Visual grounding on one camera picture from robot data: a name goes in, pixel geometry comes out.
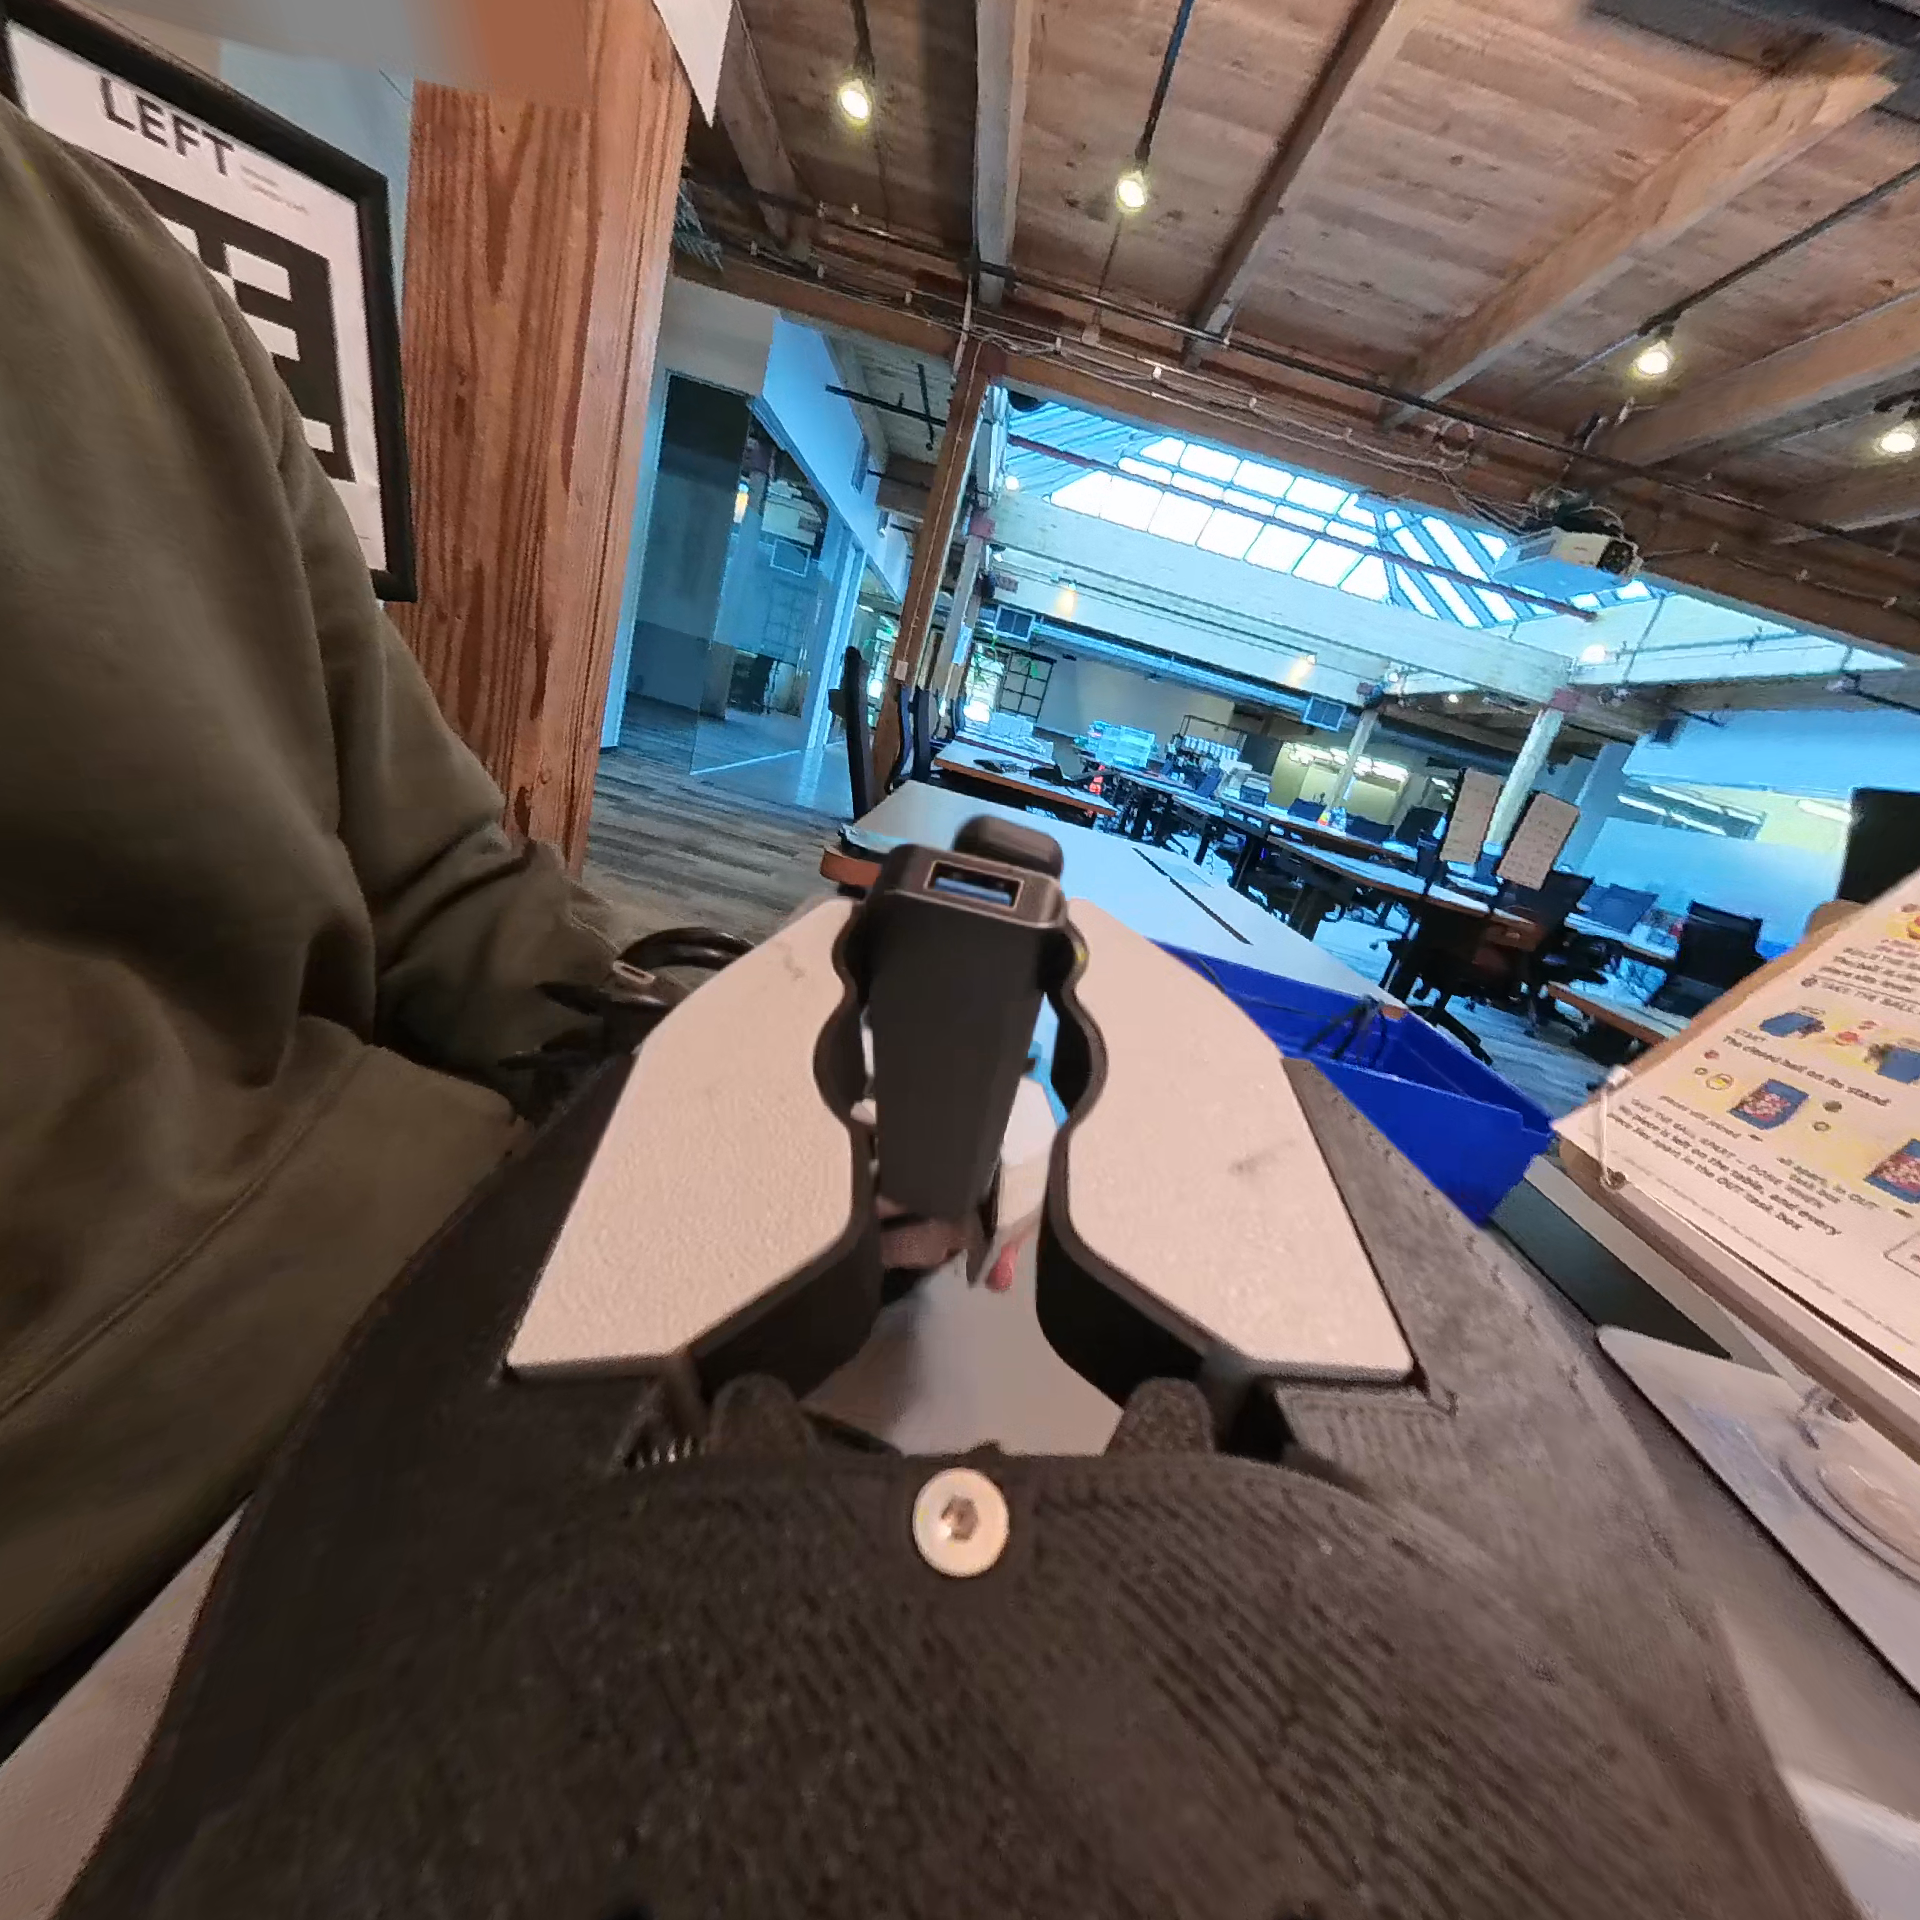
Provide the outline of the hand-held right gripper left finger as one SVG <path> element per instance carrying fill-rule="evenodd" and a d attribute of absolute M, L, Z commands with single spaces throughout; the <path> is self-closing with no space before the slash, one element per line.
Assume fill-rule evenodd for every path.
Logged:
<path fill-rule="evenodd" d="M 507 1348 L 535 1380 L 654 1375 L 796 1396 L 880 1310 L 854 908 L 814 904 L 691 994 L 636 1053 Z"/>

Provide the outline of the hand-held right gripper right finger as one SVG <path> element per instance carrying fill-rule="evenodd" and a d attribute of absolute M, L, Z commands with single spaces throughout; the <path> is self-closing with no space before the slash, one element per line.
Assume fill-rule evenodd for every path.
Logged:
<path fill-rule="evenodd" d="M 1403 1388 L 1416 1359 L 1289 1059 L 1213 982 L 1091 900 L 1051 994 L 1062 1126 L 1039 1331 L 1110 1404 L 1151 1380 Z"/>

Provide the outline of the dark grey USB hub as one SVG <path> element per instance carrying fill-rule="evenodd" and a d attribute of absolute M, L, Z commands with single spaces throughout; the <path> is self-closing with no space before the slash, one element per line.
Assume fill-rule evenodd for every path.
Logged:
<path fill-rule="evenodd" d="M 977 813 L 950 847 L 899 845 L 852 928 L 872 1039 L 877 1188 L 964 1221 L 995 1184 L 1039 1007 L 1071 959 L 1064 853 Z"/>

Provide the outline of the person's left forearm olive sleeve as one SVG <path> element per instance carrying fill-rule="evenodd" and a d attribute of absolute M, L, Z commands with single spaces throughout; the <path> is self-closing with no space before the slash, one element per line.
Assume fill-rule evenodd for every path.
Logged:
<path fill-rule="evenodd" d="M 238 303 L 3 126 L 5 1749 L 605 1052 L 636 939 L 377 604 Z"/>

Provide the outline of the grey desk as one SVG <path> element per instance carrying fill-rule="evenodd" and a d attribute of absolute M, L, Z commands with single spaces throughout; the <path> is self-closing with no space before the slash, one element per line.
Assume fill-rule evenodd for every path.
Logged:
<path fill-rule="evenodd" d="M 1475 1252 L 1536 1325 L 1560 1331 L 1614 1396 L 1815 1834 L 1865 1910 L 1915 1914 L 1915 1884 L 1904 1879 L 1915 1870 L 1915 1698 L 1808 1578 L 1787 1568 L 1782 1550 L 1736 1516 L 1732 1496 L 1709 1488 L 1668 1431 L 1628 1408 L 1567 1303 L 1496 1234 L 1469 1227 L 1403 1157 L 1388 1155 L 1384 1168 L 1423 1206 L 1403 1236 L 1425 1259 L 1423 1272 L 1438 1276 L 1440 1254 Z M 1032 1256 L 1021 1254 L 1014 1269 L 1009 1306 L 984 1306 L 953 1276 L 913 1285 L 816 1395 L 819 1410 L 908 1450 L 977 1437 L 1079 1446 L 1107 1435 L 1115 1415 L 1069 1380 L 1039 1332 Z M 5 1915 L 62 1914 L 145 1756 L 227 1544 L 220 1531 L 5 1762 Z"/>

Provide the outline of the blue plastic bin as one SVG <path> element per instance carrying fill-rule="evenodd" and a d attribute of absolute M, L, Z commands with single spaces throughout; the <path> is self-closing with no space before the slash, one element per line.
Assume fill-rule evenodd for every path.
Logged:
<path fill-rule="evenodd" d="M 1166 944 L 1292 1060 L 1310 1060 L 1462 1216 L 1484 1226 L 1552 1144 L 1549 1115 L 1446 1030 L 1382 1002 Z"/>

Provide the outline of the wooden pillar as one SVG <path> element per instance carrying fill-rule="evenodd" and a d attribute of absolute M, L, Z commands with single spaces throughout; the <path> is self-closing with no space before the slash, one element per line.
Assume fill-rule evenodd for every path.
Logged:
<path fill-rule="evenodd" d="M 691 85 L 656 5 L 491 5 L 419 82 L 401 235 L 416 600 L 503 824 L 584 864 Z"/>

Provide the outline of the row of background office desks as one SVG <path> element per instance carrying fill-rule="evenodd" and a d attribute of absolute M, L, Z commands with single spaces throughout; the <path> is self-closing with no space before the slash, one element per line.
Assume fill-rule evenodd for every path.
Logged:
<path fill-rule="evenodd" d="M 1139 847 L 1184 853 L 1197 869 L 1224 856 L 1228 885 L 1278 911 L 1305 939 L 1328 920 L 1390 904 L 1406 910 L 1409 920 L 1438 914 L 1488 920 L 1496 928 L 1488 944 L 1518 954 L 1536 991 L 1572 989 L 1579 979 L 1596 982 L 1619 964 L 1670 971 L 1678 959 L 1673 941 L 1597 917 L 1596 896 L 1584 896 L 1556 932 L 1531 939 L 1534 914 L 1496 904 L 1496 891 L 1469 883 L 1467 874 L 1415 878 L 1416 850 L 1407 843 L 1372 845 L 1343 829 L 1217 800 L 1190 783 L 1100 759 L 1079 757 L 1064 771 L 1064 759 L 1067 749 L 1019 759 L 991 742 L 953 738 L 927 751 L 917 774 L 1064 824 L 1110 829 Z"/>

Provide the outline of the black office chair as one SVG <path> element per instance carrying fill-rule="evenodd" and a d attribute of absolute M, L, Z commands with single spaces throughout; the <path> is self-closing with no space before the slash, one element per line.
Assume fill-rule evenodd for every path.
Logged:
<path fill-rule="evenodd" d="M 1452 1012 L 1452 1002 L 1519 998 L 1526 1028 L 1539 1030 L 1552 951 L 1589 888 L 1589 878 L 1552 871 L 1539 888 L 1502 883 L 1478 917 L 1428 904 L 1390 947 L 1384 988 L 1493 1067 L 1493 1053 Z"/>

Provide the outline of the white metal document stand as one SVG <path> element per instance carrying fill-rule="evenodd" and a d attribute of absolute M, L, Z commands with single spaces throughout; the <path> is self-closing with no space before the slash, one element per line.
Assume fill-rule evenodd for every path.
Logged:
<path fill-rule="evenodd" d="M 1915 1595 L 1915 1461 L 1833 1392 L 1622 1327 L 1600 1348 L 1803 1573 Z"/>

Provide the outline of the skylight window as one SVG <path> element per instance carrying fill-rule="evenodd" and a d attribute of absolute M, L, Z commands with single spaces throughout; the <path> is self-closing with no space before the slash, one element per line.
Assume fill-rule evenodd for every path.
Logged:
<path fill-rule="evenodd" d="M 1104 451 L 1032 438 L 1012 451 L 1008 484 L 1061 511 L 1467 634 L 1596 618 L 1611 600 L 1499 584 L 1510 542 L 1476 524 L 1167 434 Z"/>

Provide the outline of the white ceiling projector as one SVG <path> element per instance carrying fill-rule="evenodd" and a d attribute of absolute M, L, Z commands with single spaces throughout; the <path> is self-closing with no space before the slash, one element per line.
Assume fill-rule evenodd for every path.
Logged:
<path fill-rule="evenodd" d="M 1609 591 L 1641 576 L 1641 551 L 1614 518 L 1549 524 L 1516 538 L 1493 565 L 1493 583 L 1505 591 L 1572 604 L 1581 591 Z"/>

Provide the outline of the black panel on clear stand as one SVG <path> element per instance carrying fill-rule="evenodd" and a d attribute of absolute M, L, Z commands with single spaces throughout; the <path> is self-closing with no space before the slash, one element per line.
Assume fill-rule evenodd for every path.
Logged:
<path fill-rule="evenodd" d="M 1918 874 L 1918 791 L 1860 787 L 1848 798 L 1848 824 L 1838 893 L 1808 914 L 1805 936 L 1817 936 L 1872 904 Z"/>

